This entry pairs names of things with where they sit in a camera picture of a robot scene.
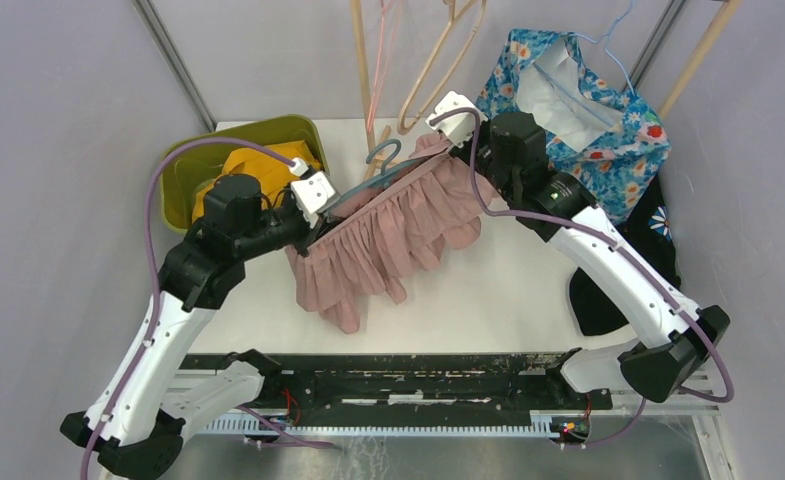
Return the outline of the pink garment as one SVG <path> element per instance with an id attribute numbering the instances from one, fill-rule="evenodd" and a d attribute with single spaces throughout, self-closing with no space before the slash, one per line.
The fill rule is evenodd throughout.
<path id="1" fill-rule="evenodd" d="M 387 295 L 407 298 L 403 279 L 440 266 L 448 249 L 480 237 L 482 203 L 497 191 L 453 156 L 440 134 L 423 135 L 389 186 L 369 187 L 335 208 L 334 227 L 306 254 L 288 247 L 296 302 L 347 334 L 361 324 L 359 301 Z"/>

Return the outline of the grey hook hanger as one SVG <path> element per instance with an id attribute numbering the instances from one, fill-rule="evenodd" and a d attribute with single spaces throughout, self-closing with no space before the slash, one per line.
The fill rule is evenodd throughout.
<path id="1" fill-rule="evenodd" d="M 451 142 L 442 136 L 425 136 L 416 150 L 406 159 L 392 164 L 384 160 L 378 172 L 368 180 L 343 193 L 323 212 L 323 220 L 344 220 L 361 210 L 374 208 L 382 201 L 402 192 L 425 176 L 445 157 Z"/>

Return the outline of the pink wire hanger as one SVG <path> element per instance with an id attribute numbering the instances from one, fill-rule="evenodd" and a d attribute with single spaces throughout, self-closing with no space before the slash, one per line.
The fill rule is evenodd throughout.
<path id="1" fill-rule="evenodd" d="M 401 21 L 402 4 L 402 1 L 379 2 L 381 16 L 378 30 L 378 45 L 375 57 L 369 110 L 365 119 L 365 129 L 367 133 L 374 132 L 374 122 L 382 98 L 382 93 L 391 61 L 392 49 Z"/>

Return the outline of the yellow skirt grey lining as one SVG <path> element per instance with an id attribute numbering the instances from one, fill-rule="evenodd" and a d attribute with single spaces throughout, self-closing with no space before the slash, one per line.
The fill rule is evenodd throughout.
<path id="1" fill-rule="evenodd" d="M 316 170 L 324 170 L 321 162 L 310 150 L 304 140 L 266 145 L 275 153 L 289 159 L 301 158 L 308 166 Z M 205 160 L 211 161 L 208 178 L 198 182 L 195 186 L 194 203 L 191 209 L 190 223 L 200 218 L 204 213 L 204 195 L 211 190 L 215 179 L 229 174 L 246 174 L 255 177 L 261 186 L 261 192 L 275 206 L 280 206 L 282 199 L 278 197 L 280 191 L 290 182 L 298 179 L 290 173 L 288 167 L 280 161 L 247 147 L 230 145 L 201 147 Z"/>

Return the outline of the wooden hanger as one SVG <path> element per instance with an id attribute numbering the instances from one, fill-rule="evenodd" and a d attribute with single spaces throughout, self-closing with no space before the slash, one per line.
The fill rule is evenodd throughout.
<path id="1" fill-rule="evenodd" d="M 443 95 L 479 34 L 488 1 L 443 1 L 447 13 L 442 28 L 424 59 L 398 111 L 394 132 L 409 134 Z"/>

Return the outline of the blue floral garment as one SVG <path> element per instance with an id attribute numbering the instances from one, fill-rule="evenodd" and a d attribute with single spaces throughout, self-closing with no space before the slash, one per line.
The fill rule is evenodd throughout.
<path id="1" fill-rule="evenodd" d="M 628 220 L 671 151 L 646 100 L 610 87 L 565 32 L 511 30 L 475 105 L 488 118 L 532 115 L 545 131 L 550 164 L 578 179 L 616 225 Z"/>

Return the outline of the blue wire hanger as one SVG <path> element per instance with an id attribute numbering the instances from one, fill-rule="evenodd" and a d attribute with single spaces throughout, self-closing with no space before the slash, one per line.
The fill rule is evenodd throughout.
<path id="1" fill-rule="evenodd" d="M 590 143 L 604 133 L 621 130 L 635 88 L 610 45 L 634 8 L 635 3 L 629 1 L 598 35 L 539 30 L 539 43 L 521 69 L 517 106 L 569 143 Z M 598 74 L 583 54 L 585 45 L 596 47 L 608 58 L 623 81 L 612 83 Z"/>

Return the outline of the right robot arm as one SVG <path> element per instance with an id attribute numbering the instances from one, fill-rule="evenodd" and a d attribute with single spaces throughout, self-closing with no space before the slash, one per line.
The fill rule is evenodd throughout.
<path id="1" fill-rule="evenodd" d="M 565 354 L 555 367 L 562 380 L 578 393 L 630 389 L 655 403 L 675 393 L 730 402 L 735 389 L 717 349 L 728 314 L 684 295 L 623 238 L 576 178 L 535 154 L 545 132 L 532 115 L 484 120 L 474 107 L 454 113 L 462 131 L 447 137 L 469 166 L 483 211 L 515 219 L 572 260 L 635 332 L 626 343 Z"/>

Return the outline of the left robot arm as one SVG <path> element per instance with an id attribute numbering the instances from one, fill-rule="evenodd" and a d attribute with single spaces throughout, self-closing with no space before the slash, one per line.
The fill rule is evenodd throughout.
<path id="1" fill-rule="evenodd" d="M 169 393 L 191 345 L 245 279 L 246 263 L 303 246 L 334 195 L 322 172 L 290 183 L 277 208 L 265 207 L 253 176 L 214 181 L 201 217 L 166 254 L 141 327 L 104 393 L 61 424 L 87 461 L 123 479 L 159 478 L 192 436 L 280 378 L 277 362 L 249 350 L 189 391 Z"/>

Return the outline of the wooden clothes rack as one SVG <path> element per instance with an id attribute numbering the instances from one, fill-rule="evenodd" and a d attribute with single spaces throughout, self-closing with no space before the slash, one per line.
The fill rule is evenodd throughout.
<path id="1" fill-rule="evenodd" d="M 683 1 L 670 1 L 667 3 L 666 8 L 664 9 L 652 31 L 651 36 L 648 38 L 645 46 L 643 47 L 638 60 L 635 62 L 633 70 L 628 76 L 628 79 L 630 82 L 632 82 L 633 85 L 639 85 L 640 80 L 644 78 L 646 71 L 648 68 L 650 68 L 659 48 L 666 40 L 670 29 L 674 26 L 676 20 L 679 18 L 681 10 L 684 8 L 684 6 L 685 3 Z M 709 53 L 740 6 L 741 3 L 739 1 L 723 1 L 721 3 L 721 6 L 714 15 L 712 21 L 698 41 L 695 49 L 679 74 L 672 90 L 668 94 L 666 100 L 663 102 L 663 105 L 658 109 L 658 113 L 661 118 L 665 119 L 669 115 L 671 109 L 679 100 L 686 86 L 692 80 L 696 71 L 703 63 L 706 55 Z M 349 3 L 349 8 L 352 22 L 352 31 L 355 40 L 357 74 L 365 128 L 365 119 L 369 110 L 374 72 L 371 73 L 369 71 L 368 55 L 365 44 L 362 3 L 360 1 L 351 1 Z M 377 134 L 375 132 L 375 122 L 373 133 L 367 133 L 365 129 L 366 144 L 368 150 L 370 150 L 368 159 L 365 161 L 366 169 L 363 174 L 363 178 L 365 180 L 368 180 L 376 174 L 376 171 L 379 169 L 380 164 L 384 160 L 393 159 L 391 154 L 383 155 L 379 152 L 375 153 L 372 151 L 375 149 L 375 147 L 382 147 L 383 143 L 390 138 L 391 132 L 392 128 L 386 126 L 379 134 Z"/>

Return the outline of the green plastic basket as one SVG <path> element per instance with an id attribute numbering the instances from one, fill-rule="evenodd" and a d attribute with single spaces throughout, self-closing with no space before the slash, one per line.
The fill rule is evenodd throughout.
<path id="1" fill-rule="evenodd" d="M 290 141 L 303 141 L 323 170 L 327 159 L 315 123 L 309 118 L 288 114 L 256 122 L 224 123 L 209 135 L 254 142 L 263 146 Z M 178 233 L 192 224 L 196 194 L 222 172 L 233 145 L 205 145 L 179 155 L 161 175 L 162 213 L 164 223 Z"/>

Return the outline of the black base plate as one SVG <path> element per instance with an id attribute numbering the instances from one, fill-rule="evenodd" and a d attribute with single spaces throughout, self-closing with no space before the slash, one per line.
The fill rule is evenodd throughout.
<path id="1" fill-rule="evenodd" d="M 587 415 L 608 390 L 578 393 L 558 355 L 273 354 L 280 372 L 246 406 L 286 409 L 300 427 L 510 427 L 533 411 Z"/>

